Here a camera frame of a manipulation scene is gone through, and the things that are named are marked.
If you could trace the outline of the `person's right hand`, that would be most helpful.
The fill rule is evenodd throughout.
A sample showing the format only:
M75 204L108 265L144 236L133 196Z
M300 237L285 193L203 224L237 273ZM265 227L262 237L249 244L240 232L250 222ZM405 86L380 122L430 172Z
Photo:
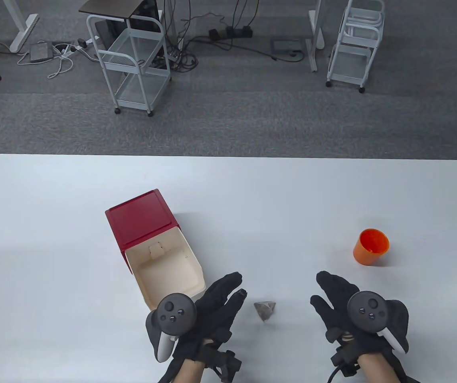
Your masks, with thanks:
M327 300L318 295L311 305L326 326L326 338L349 349L353 359L369 353L409 351L409 312L399 300L385 300L376 292L361 291L341 276L325 270L316 281Z

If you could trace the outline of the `person's left hand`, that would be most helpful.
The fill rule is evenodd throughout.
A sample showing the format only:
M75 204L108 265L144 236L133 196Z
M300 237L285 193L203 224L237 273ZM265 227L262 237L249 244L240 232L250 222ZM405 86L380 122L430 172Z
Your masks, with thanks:
M206 341L214 346L226 342L247 297L242 281L242 275L233 272L214 282L197 301L179 292L164 297L146 318L155 359L197 360Z

